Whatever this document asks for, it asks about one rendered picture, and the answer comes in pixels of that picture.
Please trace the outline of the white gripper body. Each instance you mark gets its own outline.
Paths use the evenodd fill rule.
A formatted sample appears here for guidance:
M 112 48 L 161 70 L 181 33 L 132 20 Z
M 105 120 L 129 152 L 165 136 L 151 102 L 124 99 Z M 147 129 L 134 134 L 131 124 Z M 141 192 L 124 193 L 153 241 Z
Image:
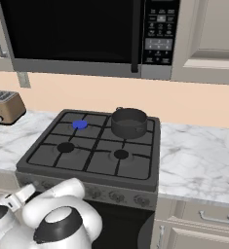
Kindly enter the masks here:
M 20 190 L 18 190 L 15 193 L 15 196 L 20 203 L 25 203 L 35 192 L 36 192 L 36 189 L 34 185 L 28 184 L 22 187 Z

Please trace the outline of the grey stove knob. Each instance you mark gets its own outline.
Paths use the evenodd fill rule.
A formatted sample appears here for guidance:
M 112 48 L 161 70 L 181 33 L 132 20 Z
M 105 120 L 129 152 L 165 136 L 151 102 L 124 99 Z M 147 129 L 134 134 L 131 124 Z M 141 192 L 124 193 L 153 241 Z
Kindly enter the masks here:
M 134 197 L 134 202 L 141 207 L 146 207 L 150 204 L 150 200 L 146 196 L 137 195 Z
M 125 197 L 118 192 L 110 192 L 109 197 L 117 203 L 123 202 L 125 200 Z
M 43 186 L 45 190 L 48 190 L 52 188 L 55 184 L 53 182 L 43 181 L 41 185 Z
M 88 194 L 93 199 L 97 199 L 102 196 L 101 190 L 98 188 L 89 188 Z

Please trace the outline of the dark grey stove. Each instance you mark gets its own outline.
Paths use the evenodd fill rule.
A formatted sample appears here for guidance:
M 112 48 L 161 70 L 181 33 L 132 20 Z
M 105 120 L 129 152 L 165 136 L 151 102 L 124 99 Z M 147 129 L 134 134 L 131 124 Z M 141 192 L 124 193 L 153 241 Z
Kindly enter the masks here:
M 87 121 L 85 129 L 72 126 Z M 73 177 L 86 188 L 85 201 L 133 207 L 155 212 L 158 197 L 161 124 L 147 119 L 146 133 L 136 139 L 122 139 L 111 131 L 109 113 L 63 110 L 51 122 L 17 163 L 19 184 L 32 183 L 36 193 L 46 190 L 43 181 L 59 182 Z M 102 196 L 93 199 L 89 188 L 98 188 Z M 118 192 L 125 197 L 117 203 L 109 197 Z M 146 196 L 150 204 L 141 207 L 137 195 Z

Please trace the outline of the blue burner flame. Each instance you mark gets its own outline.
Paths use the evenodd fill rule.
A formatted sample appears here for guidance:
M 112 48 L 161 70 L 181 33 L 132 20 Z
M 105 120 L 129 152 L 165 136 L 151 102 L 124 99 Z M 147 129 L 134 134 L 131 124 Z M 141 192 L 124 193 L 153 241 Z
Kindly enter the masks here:
M 77 129 L 85 129 L 88 126 L 87 121 L 74 121 L 72 126 Z

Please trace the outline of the beige drawer front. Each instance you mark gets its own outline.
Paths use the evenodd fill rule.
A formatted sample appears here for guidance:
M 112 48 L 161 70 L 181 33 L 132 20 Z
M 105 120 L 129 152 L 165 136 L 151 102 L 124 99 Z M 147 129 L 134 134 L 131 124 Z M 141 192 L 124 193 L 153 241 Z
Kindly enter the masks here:
M 204 210 L 207 216 L 225 219 L 229 215 L 229 208 L 214 205 L 200 204 L 194 202 L 186 202 L 181 218 L 191 222 L 202 223 L 206 225 L 214 225 L 229 228 L 229 224 L 221 224 L 215 222 L 204 221 L 200 218 L 199 211 Z
M 19 189 L 19 183 L 13 171 L 0 170 L 0 195 L 13 193 Z

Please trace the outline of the beige toaster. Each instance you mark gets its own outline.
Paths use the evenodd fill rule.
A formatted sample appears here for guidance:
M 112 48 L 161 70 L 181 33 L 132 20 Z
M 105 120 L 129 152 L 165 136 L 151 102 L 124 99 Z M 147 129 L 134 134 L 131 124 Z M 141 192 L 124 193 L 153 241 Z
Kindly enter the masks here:
M 0 124 L 12 125 L 25 113 L 26 108 L 18 92 L 0 90 Z

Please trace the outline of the black oven door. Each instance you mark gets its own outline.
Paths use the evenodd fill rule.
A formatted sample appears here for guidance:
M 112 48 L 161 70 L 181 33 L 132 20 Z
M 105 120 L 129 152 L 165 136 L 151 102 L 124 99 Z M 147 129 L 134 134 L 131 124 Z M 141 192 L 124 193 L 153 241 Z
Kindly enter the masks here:
M 150 249 L 155 212 L 88 200 L 102 218 L 93 249 Z

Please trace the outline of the dark grey cooking pot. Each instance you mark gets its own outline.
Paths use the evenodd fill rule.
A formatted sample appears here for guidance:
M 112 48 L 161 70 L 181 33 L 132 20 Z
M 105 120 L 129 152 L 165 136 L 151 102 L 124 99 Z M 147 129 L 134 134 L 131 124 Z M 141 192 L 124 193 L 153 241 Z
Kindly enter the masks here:
M 136 139 L 147 131 L 147 115 L 135 108 L 118 107 L 111 115 L 111 131 L 122 139 Z

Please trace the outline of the black and grey microwave oven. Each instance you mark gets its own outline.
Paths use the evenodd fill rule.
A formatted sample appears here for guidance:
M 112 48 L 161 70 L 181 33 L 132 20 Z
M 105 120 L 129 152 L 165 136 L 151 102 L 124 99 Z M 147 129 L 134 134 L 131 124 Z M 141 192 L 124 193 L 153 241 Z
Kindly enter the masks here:
M 141 0 L 138 72 L 134 0 L 0 0 L 16 71 L 168 80 L 180 0 Z

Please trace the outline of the beige base cupboard door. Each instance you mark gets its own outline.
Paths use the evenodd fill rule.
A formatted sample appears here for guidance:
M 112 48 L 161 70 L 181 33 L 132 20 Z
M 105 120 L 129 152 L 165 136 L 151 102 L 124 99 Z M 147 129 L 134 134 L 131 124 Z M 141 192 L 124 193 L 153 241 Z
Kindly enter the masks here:
M 150 249 L 157 249 L 159 226 L 165 226 L 161 249 L 229 249 L 229 231 L 156 220 Z

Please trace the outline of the grey wall outlet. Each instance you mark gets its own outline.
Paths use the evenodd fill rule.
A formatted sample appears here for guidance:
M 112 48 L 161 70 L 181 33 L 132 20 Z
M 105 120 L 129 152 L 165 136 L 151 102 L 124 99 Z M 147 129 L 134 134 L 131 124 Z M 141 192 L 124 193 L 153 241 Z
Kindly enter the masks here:
M 19 79 L 19 86 L 21 88 L 27 88 L 27 89 L 31 88 L 29 78 L 28 78 L 28 74 L 26 72 L 18 72 L 17 76 L 18 76 L 18 79 Z

